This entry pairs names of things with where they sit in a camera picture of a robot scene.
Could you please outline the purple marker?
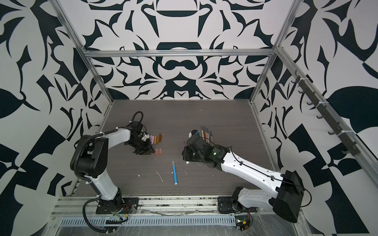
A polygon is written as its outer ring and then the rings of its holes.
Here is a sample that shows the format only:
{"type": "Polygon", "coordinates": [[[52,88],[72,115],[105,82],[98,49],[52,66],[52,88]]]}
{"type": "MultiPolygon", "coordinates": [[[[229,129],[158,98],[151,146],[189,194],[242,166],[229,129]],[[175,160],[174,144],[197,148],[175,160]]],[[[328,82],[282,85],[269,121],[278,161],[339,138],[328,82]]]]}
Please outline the purple marker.
{"type": "Polygon", "coordinates": [[[187,161],[186,159],[185,159],[185,157],[186,157],[186,150],[187,150],[187,145],[186,145],[186,143],[184,142],[184,154],[183,154],[183,159],[184,159],[184,161],[186,162],[186,164],[188,165],[189,164],[189,161],[187,161]]]}

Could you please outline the blue marker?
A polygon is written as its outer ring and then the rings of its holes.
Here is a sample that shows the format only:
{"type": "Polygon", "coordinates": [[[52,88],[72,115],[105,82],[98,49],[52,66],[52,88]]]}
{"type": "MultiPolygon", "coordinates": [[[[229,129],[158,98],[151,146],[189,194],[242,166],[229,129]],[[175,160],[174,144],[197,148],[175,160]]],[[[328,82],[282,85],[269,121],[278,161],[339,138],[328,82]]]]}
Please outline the blue marker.
{"type": "Polygon", "coordinates": [[[174,184],[178,185],[178,178],[177,178],[177,171],[176,171],[175,161],[172,161],[172,170],[173,170],[173,176],[174,176],[174,184]]]}

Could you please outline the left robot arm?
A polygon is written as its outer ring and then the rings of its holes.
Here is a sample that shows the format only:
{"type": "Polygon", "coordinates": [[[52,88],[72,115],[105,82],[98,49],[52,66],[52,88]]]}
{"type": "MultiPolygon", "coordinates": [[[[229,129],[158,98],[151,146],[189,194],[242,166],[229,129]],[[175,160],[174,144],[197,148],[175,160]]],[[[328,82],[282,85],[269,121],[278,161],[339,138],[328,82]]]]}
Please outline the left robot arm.
{"type": "Polygon", "coordinates": [[[107,172],[108,150],[119,144],[133,147],[136,155],[154,151],[147,132],[137,128],[117,127],[96,135],[82,136],[70,163],[75,176],[90,184],[100,199],[106,202],[115,202],[121,197],[119,188],[107,172]]]}

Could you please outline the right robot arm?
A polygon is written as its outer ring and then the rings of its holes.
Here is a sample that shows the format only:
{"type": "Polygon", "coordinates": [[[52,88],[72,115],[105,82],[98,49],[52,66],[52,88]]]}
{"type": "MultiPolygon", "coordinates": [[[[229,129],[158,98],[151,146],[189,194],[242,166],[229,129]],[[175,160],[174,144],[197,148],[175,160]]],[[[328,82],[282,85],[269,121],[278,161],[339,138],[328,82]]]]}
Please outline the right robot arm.
{"type": "Polygon", "coordinates": [[[183,159],[188,162],[201,162],[208,167],[238,176],[260,188],[263,193],[252,194],[247,188],[237,188],[233,201],[244,208],[271,207],[282,219],[296,223],[305,192],[297,175],[286,171],[280,173],[256,165],[235,154],[232,148],[211,145],[194,131],[189,135],[183,159]]]}

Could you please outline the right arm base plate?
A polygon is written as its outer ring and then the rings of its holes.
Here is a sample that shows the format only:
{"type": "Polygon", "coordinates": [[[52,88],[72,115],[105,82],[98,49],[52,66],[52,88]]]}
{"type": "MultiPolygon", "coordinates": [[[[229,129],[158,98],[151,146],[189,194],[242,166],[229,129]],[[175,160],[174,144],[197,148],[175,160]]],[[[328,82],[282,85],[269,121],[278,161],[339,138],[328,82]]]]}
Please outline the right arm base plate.
{"type": "Polygon", "coordinates": [[[218,197],[218,212],[221,214],[257,212],[256,207],[246,208],[242,206],[236,199],[232,197],[218,197]]]}

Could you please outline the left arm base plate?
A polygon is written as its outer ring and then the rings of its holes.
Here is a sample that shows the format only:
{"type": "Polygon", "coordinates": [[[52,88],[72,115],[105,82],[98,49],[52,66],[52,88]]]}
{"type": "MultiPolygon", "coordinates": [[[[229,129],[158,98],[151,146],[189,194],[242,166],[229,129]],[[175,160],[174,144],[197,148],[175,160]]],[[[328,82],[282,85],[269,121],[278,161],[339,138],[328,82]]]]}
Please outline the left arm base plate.
{"type": "Polygon", "coordinates": [[[112,214],[117,212],[119,214],[128,214],[138,209],[139,198],[127,197],[120,199],[114,199],[112,201],[99,200],[99,204],[96,209],[96,214],[112,214]]]}

